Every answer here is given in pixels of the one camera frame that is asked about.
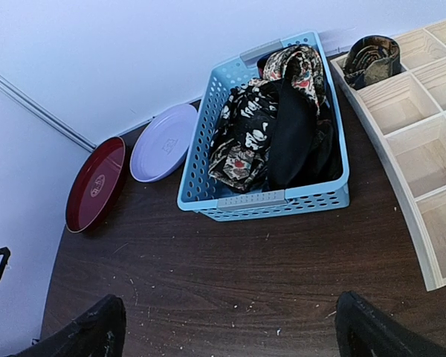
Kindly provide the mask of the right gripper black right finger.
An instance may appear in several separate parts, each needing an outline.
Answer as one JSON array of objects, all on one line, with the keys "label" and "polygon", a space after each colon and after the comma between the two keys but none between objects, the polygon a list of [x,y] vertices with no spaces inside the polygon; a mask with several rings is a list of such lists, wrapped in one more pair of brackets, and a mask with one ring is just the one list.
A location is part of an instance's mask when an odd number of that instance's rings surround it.
[{"label": "right gripper black right finger", "polygon": [[403,327],[356,292],[337,299],[340,356],[446,356],[446,348]]}]

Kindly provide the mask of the black skull pattern tie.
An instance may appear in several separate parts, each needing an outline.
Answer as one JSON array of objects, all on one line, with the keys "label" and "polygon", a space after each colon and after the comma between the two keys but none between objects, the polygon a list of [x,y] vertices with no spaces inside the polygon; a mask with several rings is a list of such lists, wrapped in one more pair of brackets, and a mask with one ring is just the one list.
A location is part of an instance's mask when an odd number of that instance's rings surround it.
[{"label": "black skull pattern tie", "polygon": [[268,80],[232,88],[210,141],[209,176],[221,181],[259,176],[266,166],[278,107],[278,91]]}]

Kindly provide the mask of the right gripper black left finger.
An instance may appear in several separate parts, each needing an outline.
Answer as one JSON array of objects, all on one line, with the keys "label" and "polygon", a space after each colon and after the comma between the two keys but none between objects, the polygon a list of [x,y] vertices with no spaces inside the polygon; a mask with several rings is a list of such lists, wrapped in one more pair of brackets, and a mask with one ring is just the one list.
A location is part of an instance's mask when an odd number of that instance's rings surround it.
[{"label": "right gripper black left finger", "polygon": [[121,356],[126,337],[123,300],[106,295],[70,324],[18,356]]}]

